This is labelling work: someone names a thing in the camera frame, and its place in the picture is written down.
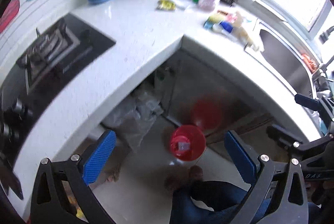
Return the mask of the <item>yellow wrapper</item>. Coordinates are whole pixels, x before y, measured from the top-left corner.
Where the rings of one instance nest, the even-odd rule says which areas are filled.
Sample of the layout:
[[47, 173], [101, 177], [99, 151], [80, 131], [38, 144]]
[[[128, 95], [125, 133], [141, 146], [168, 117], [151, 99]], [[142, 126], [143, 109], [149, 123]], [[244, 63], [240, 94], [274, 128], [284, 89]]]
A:
[[163, 11], [175, 11], [176, 10], [176, 4], [171, 0], [159, 0], [157, 2], [157, 10], [163, 10]]

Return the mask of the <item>red trash bucket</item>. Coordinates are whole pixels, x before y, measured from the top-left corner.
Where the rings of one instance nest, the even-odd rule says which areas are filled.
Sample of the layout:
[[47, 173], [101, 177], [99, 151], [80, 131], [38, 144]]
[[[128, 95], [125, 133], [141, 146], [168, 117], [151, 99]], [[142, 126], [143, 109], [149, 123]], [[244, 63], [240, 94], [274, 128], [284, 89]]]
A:
[[200, 128], [194, 125], [182, 125], [172, 133], [169, 150], [181, 161], [195, 161], [206, 148], [206, 140]]

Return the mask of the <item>stainless steel sink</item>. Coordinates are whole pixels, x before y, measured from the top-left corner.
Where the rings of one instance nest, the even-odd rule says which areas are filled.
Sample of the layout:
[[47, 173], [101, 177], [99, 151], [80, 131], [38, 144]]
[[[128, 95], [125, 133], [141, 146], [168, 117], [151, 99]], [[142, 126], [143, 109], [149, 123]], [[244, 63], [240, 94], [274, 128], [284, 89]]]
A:
[[311, 73], [301, 56], [286, 40], [261, 20], [257, 20], [254, 33], [256, 40], [263, 43], [264, 51], [251, 53], [292, 94], [300, 93], [316, 98], [316, 89]]

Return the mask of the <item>person's blue trousers legs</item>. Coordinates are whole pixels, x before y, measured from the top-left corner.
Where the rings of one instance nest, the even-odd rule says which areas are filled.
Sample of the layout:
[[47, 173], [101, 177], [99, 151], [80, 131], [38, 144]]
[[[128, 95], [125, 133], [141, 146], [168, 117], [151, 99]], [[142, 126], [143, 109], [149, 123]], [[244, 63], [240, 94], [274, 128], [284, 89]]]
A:
[[194, 180], [173, 191], [170, 223], [227, 223], [247, 191], [222, 181]]

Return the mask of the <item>pink right slipper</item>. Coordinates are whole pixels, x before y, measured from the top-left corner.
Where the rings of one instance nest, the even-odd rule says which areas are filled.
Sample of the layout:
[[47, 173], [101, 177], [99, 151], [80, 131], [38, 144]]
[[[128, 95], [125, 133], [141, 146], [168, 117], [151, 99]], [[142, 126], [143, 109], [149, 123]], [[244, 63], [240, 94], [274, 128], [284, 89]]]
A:
[[197, 165], [189, 168], [188, 180], [190, 182], [203, 180], [203, 169]]

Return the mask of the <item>metallic cabinet door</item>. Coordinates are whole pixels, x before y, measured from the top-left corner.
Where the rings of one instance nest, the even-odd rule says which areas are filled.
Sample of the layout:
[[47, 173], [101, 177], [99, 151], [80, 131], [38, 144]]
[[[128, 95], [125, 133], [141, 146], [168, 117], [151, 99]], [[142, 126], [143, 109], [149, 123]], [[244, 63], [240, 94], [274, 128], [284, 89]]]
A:
[[206, 135], [244, 134], [274, 121], [241, 88], [186, 51], [176, 51], [164, 67], [171, 71], [164, 86], [165, 114], [179, 125], [195, 125]]

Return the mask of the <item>clear plastic bag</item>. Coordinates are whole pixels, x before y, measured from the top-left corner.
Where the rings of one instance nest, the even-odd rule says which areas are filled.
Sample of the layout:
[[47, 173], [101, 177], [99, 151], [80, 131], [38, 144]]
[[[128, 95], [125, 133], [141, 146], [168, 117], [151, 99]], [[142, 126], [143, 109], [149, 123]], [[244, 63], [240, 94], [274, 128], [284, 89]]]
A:
[[119, 103], [101, 122], [113, 130], [133, 151], [137, 151], [164, 110], [155, 100], [141, 101], [131, 96]]

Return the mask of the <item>blue bottle cap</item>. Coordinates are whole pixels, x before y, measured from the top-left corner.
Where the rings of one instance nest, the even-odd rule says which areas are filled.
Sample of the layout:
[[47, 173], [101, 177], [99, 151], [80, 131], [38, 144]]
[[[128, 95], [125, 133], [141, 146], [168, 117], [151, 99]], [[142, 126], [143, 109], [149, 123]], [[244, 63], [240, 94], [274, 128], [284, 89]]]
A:
[[227, 32], [231, 33], [233, 31], [233, 25], [227, 21], [221, 21], [219, 25]]

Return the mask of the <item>white woven sack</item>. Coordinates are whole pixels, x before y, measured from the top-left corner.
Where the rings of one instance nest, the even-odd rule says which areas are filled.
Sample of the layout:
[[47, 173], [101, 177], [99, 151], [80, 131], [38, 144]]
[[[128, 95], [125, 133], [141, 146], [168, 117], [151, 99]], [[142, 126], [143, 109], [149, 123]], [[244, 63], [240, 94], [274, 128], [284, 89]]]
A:
[[160, 98], [154, 93], [150, 84], [142, 83], [134, 89], [131, 95], [135, 98], [137, 110], [145, 120], [153, 115], [163, 114]]

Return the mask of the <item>yellow sponge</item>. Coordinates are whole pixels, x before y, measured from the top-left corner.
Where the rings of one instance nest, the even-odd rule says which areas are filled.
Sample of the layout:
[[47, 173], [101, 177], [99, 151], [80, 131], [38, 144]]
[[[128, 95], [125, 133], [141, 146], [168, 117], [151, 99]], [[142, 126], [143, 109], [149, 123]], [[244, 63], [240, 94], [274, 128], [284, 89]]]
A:
[[208, 17], [207, 21], [213, 24], [220, 23], [221, 21], [225, 20], [225, 16], [222, 14], [214, 14]]

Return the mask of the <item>pink plastic container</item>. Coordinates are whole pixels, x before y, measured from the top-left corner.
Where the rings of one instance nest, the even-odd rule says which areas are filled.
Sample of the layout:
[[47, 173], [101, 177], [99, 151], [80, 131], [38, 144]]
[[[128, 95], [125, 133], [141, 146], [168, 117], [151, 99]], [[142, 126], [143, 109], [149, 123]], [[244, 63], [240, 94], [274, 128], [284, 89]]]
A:
[[221, 0], [199, 0], [197, 5], [200, 9], [206, 11], [213, 11], [219, 4]]

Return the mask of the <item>black gas stove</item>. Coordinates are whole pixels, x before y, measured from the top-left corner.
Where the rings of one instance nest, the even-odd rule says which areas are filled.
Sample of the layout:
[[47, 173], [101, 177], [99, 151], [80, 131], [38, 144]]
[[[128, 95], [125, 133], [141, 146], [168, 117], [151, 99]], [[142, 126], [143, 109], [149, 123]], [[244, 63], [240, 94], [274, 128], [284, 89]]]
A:
[[1, 86], [1, 184], [23, 200], [14, 164], [54, 98], [116, 41], [73, 14], [50, 26], [17, 59]]

